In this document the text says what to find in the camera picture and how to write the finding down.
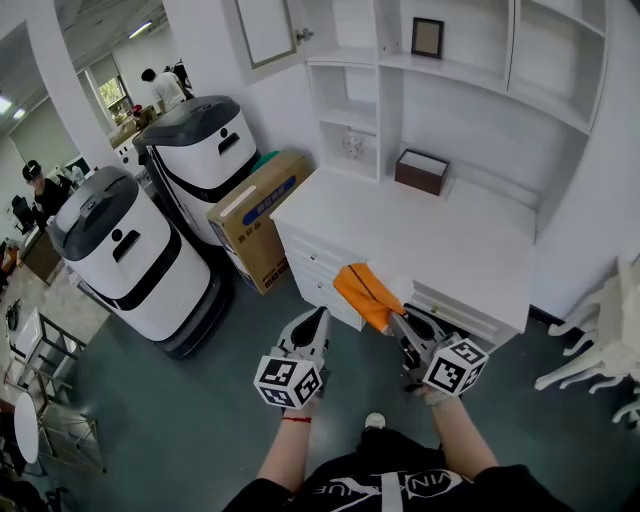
black and white marker cube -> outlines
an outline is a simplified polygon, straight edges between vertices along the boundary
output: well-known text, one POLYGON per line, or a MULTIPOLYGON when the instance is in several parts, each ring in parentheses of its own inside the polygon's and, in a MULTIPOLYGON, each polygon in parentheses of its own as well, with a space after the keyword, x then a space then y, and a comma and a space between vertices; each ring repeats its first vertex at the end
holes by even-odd
POLYGON ((434 353, 424 382, 448 395, 460 395, 478 381, 488 359, 486 352, 464 339, 434 353))
POLYGON ((318 392, 322 379, 311 361, 264 356, 253 384, 268 404, 302 409, 318 392))

red string bracelet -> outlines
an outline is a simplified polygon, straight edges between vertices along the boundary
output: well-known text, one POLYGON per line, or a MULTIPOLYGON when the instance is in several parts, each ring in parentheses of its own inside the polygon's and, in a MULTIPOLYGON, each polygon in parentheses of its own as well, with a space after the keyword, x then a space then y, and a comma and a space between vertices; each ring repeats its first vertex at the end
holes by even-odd
POLYGON ((287 421, 295 421, 295 422, 299 422, 299 423, 311 423, 311 418, 289 418, 287 416, 283 416, 282 417, 282 421, 287 420, 287 421))

black t-shirt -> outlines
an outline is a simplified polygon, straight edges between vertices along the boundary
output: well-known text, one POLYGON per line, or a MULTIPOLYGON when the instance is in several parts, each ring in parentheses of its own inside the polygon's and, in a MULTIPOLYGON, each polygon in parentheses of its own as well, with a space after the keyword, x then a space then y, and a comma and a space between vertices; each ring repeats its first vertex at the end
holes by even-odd
POLYGON ((62 205, 69 199, 69 188, 71 182, 61 176, 60 185, 56 185, 49 178, 44 180, 44 191, 39 196, 34 196, 34 201, 42 208, 42 213, 45 219, 48 219, 52 215, 56 215, 62 205))
POLYGON ((225 512, 285 508, 305 512, 570 511, 524 466, 496 467, 473 482, 429 467, 388 473, 353 473, 348 457, 321 466, 297 495, 269 480, 250 483, 225 512))

window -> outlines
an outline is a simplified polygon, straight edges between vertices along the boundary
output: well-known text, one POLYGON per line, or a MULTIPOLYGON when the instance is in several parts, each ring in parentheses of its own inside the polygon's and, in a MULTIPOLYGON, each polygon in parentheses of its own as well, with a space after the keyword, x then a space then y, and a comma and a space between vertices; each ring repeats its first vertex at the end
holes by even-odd
POLYGON ((113 120, 117 125, 120 125, 127 118, 133 106, 120 77, 117 76, 102 84, 100 96, 111 112, 113 120))

blue label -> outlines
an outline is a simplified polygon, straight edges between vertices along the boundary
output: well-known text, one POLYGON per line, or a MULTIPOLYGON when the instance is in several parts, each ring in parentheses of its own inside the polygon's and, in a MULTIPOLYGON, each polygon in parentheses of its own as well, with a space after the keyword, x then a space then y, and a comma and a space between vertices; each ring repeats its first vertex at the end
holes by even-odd
POLYGON ((253 224, 260 215, 265 213, 271 206, 273 206, 278 199, 284 196, 289 190, 296 186, 296 177, 291 176, 287 179, 282 185, 280 185, 277 189, 275 189, 271 194, 265 197, 261 203, 259 203, 253 210, 249 211, 244 218, 242 219, 242 223, 245 226, 250 226, 253 224))

